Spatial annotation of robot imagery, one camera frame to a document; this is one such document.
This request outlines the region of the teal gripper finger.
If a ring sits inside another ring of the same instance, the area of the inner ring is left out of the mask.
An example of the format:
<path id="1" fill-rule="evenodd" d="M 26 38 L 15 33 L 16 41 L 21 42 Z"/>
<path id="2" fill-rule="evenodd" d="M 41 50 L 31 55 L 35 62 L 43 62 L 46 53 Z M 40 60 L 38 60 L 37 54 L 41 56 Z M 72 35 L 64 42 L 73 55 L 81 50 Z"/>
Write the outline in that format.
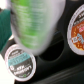
<path id="1" fill-rule="evenodd" d="M 11 35 L 10 11 L 3 10 L 0 12 L 0 50 L 4 48 Z"/>

